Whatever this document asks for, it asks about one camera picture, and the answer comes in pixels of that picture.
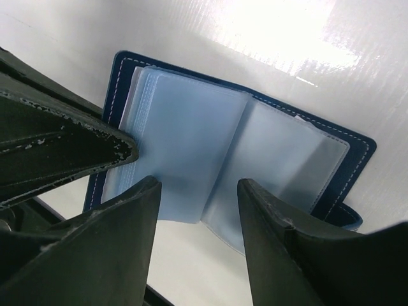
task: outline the white surface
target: white surface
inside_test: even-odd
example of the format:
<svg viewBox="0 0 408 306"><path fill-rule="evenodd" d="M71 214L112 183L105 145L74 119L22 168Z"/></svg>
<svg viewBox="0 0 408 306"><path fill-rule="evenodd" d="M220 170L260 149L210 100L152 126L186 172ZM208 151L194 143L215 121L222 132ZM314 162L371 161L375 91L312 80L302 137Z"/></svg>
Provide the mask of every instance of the white surface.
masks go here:
<svg viewBox="0 0 408 306"><path fill-rule="evenodd" d="M364 233L408 219L406 1L0 3L0 45L100 106L113 56L126 49L253 87L372 137L378 150L346 203L363 216L360 231ZM64 190L82 199L81 191L71 186ZM73 214L81 211L82 202L76 204ZM169 236L160 234L162 227ZM198 263L208 263L209 258L214 265L223 263L227 251L218 251L223 246L211 240L206 249L216 249L217 256L197 252L203 257L187 261L183 254L188 248L200 249L201 240L189 240L190 229L180 228L159 223L149 282L160 290L168 282L168 291L163 288L162 293L172 295L177 305L226 305L220 293L206 300L208 288L203 285L223 280L222 269L203 274L203 279L196 274L194 280L189 269L202 273L205 268ZM159 251L171 245L178 254ZM172 274L172 265L179 267L178 275ZM247 305L239 296L248 293L241 290L241 277L238 273L235 281L218 283L219 292L231 293L228 305ZM188 280L196 288L193 293L170 290Z"/></svg>
<svg viewBox="0 0 408 306"><path fill-rule="evenodd" d="M60 188L41 194L39 198L65 219L71 219L82 213L88 187L88 178L83 177L79 180L74 180Z"/></svg>

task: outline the card slot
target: card slot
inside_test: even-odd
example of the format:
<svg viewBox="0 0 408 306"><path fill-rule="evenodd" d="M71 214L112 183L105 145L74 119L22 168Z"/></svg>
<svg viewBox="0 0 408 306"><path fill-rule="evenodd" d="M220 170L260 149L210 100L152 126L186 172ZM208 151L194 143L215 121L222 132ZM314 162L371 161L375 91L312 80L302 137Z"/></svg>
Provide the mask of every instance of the card slot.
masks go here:
<svg viewBox="0 0 408 306"><path fill-rule="evenodd" d="M280 111L288 113L292 116L299 116L303 120L309 122L309 124L315 125L318 129L326 131L329 134L333 134L349 142L350 151L346 155L344 161L341 163L339 170L330 181L328 186L330 192L327 191L323 193L321 200L312 211L312 214L320 219L327 218L332 212L337 214L336 210L333 208L335 208L339 203L341 204L342 200L345 198L351 186L353 186L355 180L358 178L362 169L365 167L375 151L376 144L373 139L345 129L344 127L328 122L327 120L316 117L312 114L305 113L297 108L277 101L276 99L264 96L250 88L229 83L225 80L218 80L216 78L212 78L211 76L201 75L194 71L172 66L165 62L160 62L142 55L133 54L131 52L120 52L115 58L104 111L104 118L109 124L113 124L114 126L119 124L118 118L122 117L124 102L126 101L126 96L128 94L128 92L126 92L126 84L132 77L135 67L144 69L144 67L149 66L155 66L156 69L158 68L166 71L172 71L176 74L181 74L198 80L203 80L204 82L209 82L211 84L219 84L220 86L224 86L226 88L232 88L237 91L252 94L257 100L261 101L261 103L265 103L272 108L277 108ZM108 182L109 181L106 180L108 187L110 187L111 184ZM102 192L105 193L104 184L104 173L98 173L91 177L89 190L85 201L85 211L101 203Z"/></svg>
<svg viewBox="0 0 408 306"><path fill-rule="evenodd" d="M247 105L202 221L244 252L237 182L251 178L278 198L310 212L349 145L253 99Z"/></svg>
<svg viewBox="0 0 408 306"><path fill-rule="evenodd" d="M108 176L104 200L148 173L163 183L160 219L198 222L250 95L154 68L139 83L124 122L139 160Z"/></svg>
<svg viewBox="0 0 408 306"><path fill-rule="evenodd" d="M119 129L123 130L124 126L125 126L124 123L127 122L127 120L128 120L130 109L131 109L131 107L133 105L132 104L133 98L134 98L135 93L136 93L136 86L138 84L140 73L142 71L143 71L142 67L136 67L135 71L133 72L132 79L131 79L131 85L130 85L130 88L129 88L129 92L127 93L128 95L127 95L127 98L126 98L125 106L123 108L122 118L120 119L120 123L119 123Z"/></svg>

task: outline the blue leather card holder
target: blue leather card holder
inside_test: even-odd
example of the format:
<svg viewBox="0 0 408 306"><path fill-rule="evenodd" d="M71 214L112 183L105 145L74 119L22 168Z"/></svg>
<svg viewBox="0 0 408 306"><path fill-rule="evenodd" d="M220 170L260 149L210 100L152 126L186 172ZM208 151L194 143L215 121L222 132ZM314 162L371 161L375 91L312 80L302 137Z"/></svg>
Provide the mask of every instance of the blue leather card holder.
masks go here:
<svg viewBox="0 0 408 306"><path fill-rule="evenodd" d="M156 66L195 79L201 79L213 84L219 84L223 87L247 92L260 102L274 107L290 116L298 116L304 121L310 122L316 128L347 142L349 144L349 150L333 178L330 180L327 188L324 190L324 193L314 206L311 215L350 230L356 229L360 226L362 223L361 217L353 209L343 204L343 200L376 149L376 144L373 139L316 117L315 115L304 112L244 86L213 78L211 76L202 75L195 71L190 71L188 69L127 51L119 52L115 56L106 95L102 118L103 121L114 127L119 126L128 97L127 94L131 85L133 72L136 67L147 66ZM105 179L106 172L101 172L90 177L84 211L100 205Z"/></svg>

